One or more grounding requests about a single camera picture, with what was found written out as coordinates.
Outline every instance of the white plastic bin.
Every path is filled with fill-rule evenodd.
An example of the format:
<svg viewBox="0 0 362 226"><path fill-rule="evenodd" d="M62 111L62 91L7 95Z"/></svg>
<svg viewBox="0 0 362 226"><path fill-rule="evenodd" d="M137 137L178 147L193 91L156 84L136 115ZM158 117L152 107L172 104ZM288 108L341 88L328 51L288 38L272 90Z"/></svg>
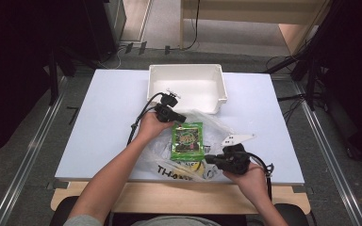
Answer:
<svg viewBox="0 0 362 226"><path fill-rule="evenodd" d="M181 96L175 111L198 109L207 114L216 114L227 102L227 92L219 64L171 64L151 65L147 100L158 92ZM160 96L154 99L159 103Z"/></svg>

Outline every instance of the black tripod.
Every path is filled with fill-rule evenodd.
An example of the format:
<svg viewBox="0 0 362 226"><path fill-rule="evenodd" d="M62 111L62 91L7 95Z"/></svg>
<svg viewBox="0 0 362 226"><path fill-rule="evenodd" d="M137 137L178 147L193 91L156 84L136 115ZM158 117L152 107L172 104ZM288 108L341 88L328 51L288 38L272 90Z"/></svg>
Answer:
<svg viewBox="0 0 362 226"><path fill-rule="evenodd" d="M319 60L321 59L321 41L328 32L330 32L329 28L338 16L339 10L342 6L343 1L333 1L330 11L307 46L297 55L289 56L286 60L263 72L276 73L279 70L286 68L288 65L297 62L296 67L293 69L290 76L294 81L300 81L306 74L308 74L304 98L312 111L314 111L313 99L316 77L318 72L321 71L321 65L319 63Z"/></svg>

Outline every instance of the person's left hand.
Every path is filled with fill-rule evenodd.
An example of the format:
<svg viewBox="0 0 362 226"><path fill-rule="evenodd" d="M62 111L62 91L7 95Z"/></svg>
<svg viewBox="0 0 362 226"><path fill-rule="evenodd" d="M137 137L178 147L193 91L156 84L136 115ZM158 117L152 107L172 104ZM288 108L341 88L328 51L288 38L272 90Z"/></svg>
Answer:
<svg viewBox="0 0 362 226"><path fill-rule="evenodd" d="M174 125L173 121L161 122L156 117L156 112L147 112L140 121L140 129L136 138L143 138L150 141L160 133Z"/></svg>

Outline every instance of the green snack bag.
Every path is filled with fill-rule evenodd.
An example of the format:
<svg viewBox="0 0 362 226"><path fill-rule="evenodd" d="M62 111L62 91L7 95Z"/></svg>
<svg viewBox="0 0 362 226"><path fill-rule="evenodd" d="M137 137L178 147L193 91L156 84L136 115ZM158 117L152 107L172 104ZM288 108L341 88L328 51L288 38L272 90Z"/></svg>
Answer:
<svg viewBox="0 0 362 226"><path fill-rule="evenodd" d="M171 160L199 162L205 158L202 127L201 122L173 126Z"/></svg>

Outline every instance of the plastic bag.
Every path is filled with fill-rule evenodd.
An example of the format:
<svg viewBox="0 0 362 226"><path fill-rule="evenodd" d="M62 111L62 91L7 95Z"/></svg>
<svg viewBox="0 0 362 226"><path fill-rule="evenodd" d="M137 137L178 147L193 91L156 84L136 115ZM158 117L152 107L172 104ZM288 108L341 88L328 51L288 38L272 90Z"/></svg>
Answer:
<svg viewBox="0 0 362 226"><path fill-rule="evenodd" d="M203 143L206 154L222 153L222 141L234 131L214 116L199 110L178 112L187 117L186 122L203 123ZM216 178L221 172L215 165L200 162L172 161L172 130L163 131L146 146L140 156L141 164L152 173L165 179L206 182Z"/></svg>

